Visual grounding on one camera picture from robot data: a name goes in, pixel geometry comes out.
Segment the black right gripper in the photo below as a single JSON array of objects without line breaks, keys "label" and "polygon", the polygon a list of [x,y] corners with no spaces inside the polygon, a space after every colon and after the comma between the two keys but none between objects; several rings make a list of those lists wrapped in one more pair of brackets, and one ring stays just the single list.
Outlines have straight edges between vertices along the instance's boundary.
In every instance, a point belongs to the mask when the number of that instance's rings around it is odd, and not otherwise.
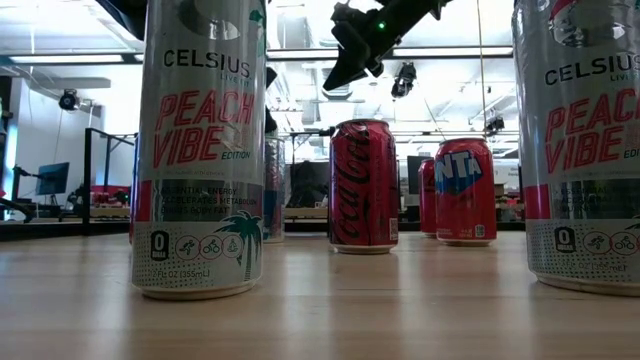
[{"label": "black right gripper", "polygon": [[339,44],[338,59],[323,89],[332,91],[367,76],[378,77],[386,54],[426,15],[441,19],[451,0],[379,1],[381,8],[358,10],[349,2],[336,3],[331,30]]}]

